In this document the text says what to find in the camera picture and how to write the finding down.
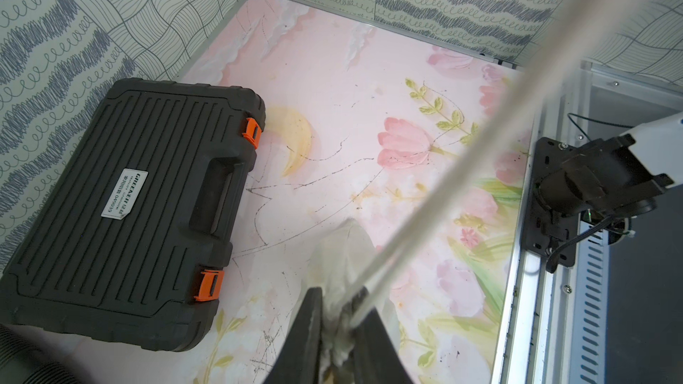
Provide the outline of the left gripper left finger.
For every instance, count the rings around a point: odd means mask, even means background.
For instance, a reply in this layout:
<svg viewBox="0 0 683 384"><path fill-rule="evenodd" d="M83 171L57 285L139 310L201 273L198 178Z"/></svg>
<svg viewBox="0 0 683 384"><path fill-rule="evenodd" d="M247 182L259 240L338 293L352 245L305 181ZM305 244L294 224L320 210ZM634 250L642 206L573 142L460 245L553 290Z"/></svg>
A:
<svg viewBox="0 0 683 384"><path fill-rule="evenodd" d="M285 343L264 384L318 383L323 319L323 291L305 293Z"/></svg>

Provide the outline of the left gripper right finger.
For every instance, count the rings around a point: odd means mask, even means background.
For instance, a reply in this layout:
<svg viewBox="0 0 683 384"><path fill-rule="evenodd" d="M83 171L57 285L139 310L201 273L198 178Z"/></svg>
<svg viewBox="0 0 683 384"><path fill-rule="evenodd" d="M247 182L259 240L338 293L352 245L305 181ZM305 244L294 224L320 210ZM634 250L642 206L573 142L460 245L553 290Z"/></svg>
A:
<svg viewBox="0 0 683 384"><path fill-rule="evenodd" d="M413 384L401 363L376 308L352 331L354 382L360 384Z"/></svg>

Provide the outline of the white cloth soil bag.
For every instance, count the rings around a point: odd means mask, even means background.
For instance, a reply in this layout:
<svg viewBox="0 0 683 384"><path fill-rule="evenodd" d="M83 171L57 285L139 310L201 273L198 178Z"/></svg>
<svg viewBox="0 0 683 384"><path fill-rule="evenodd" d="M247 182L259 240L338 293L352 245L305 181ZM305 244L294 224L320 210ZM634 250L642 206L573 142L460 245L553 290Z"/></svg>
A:
<svg viewBox="0 0 683 384"><path fill-rule="evenodd" d="M355 383L351 352L354 328L349 320L368 296L368 287L358 290L351 300L345 293L375 257L375 247L363 227L353 219L345 220L324 236L314 249L306 277L302 281L300 305L311 287L323 291L323 319L320 344L318 383ZM398 316L394 304L386 297L377 300L382 322L398 353L400 340Z"/></svg>

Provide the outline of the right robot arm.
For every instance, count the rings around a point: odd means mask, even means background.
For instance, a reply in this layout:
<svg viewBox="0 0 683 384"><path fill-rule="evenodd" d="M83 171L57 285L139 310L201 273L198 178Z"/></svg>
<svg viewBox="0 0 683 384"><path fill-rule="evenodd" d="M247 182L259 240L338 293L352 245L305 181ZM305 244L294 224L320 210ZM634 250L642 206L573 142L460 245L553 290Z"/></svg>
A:
<svg viewBox="0 0 683 384"><path fill-rule="evenodd" d="M554 273L565 250L619 220L656 209L655 198L682 184L682 114L627 129L613 138L569 149L534 181L533 199L550 214L602 216L587 231L564 238L555 226L545 270Z"/></svg>

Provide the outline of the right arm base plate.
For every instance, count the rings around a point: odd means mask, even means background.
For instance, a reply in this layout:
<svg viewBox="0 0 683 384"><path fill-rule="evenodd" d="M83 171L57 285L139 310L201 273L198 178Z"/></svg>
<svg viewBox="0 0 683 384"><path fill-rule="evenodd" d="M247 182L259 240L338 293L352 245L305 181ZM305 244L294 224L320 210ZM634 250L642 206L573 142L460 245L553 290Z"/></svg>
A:
<svg viewBox="0 0 683 384"><path fill-rule="evenodd" d="M528 200L523 214L521 246L544 259L577 236L578 198L567 185L564 162L575 149L558 140L540 138L532 155Z"/></svg>

